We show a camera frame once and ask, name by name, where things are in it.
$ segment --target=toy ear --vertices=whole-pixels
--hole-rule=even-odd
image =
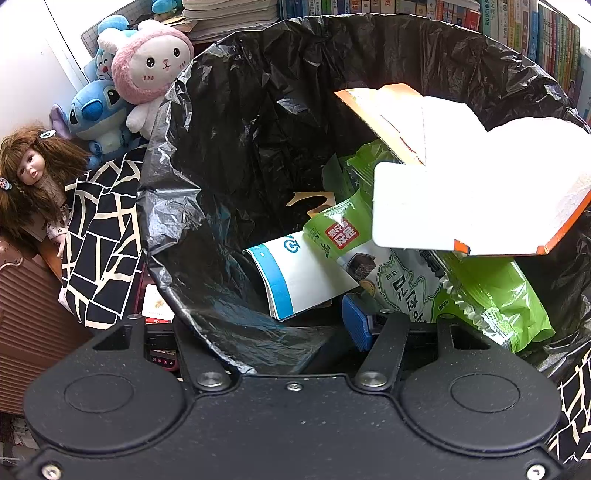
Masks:
[[[98,44],[103,50],[115,54],[129,41],[127,35],[116,28],[107,28],[99,35]]]
[[[60,137],[65,138],[66,140],[72,139],[72,134],[68,128],[66,114],[64,113],[64,110],[61,109],[61,106],[54,104],[51,107],[51,111],[49,112],[49,121],[51,123],[52,129],[54,129]]]

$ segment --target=metal bolt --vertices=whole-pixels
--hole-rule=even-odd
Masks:
[[[542,480],[546,475],[544,465],[532,465],[527,470],[527,480]]]
[[[290,382],[285,387],[290,392],[299,392],[302,388],[304,388],[304,385],[297,382]]]
[[[47,478],[47,480],[60,480],[61,478],[60,468],[56,465],[52,465],[51,463],[43,465],[41,468],[41,474]]]
[[[364,387],[383,387],[387,382],[386,375],[380,372],[363,372],[359,376],[359,383]]]
[[[203,387],[221,387],[224,384],[224,377],[220,372],[205,372],[197,377],[197,383]]]

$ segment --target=white wall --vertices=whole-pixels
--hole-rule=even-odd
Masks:
[[[69,106],[79,87],[79,72],[64,64],[66,74],[63,52],[56,56],[48,43],[55,25],[43,0],[27,1],[26,26],[22,8],[22,0],[0,5],[0,138],[30,122],[48,124],[52,104]]]
[[[90,62],[90,54],[80,35],[131,2],[132,0],[45,0],[81,69]]]

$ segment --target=hair clip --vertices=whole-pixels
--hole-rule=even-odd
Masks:
[[[41,135],[39,135],[39,138],[46,139],[46,138],[53,137],[53,135],[55,135],[55,134],[56,134],[55,130],[48,130],[47,132],[43,132]]]
[[[2,188],[3,190],[10,190],[12,188],[12,185],[10,185],[10,182],[5,179],[4,177],[0,177],[0,188]]]

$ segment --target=black and white patterned cloth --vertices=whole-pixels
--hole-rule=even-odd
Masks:
[[[591,460],[591,345],[571,355],[578,361],[558,384],[562,413],[548,442],[562,463]]]
[[[66,187],[72,220],[60,302],[87,327],[107,329],[131,313],[142,268],[135,210],[145,147]]]

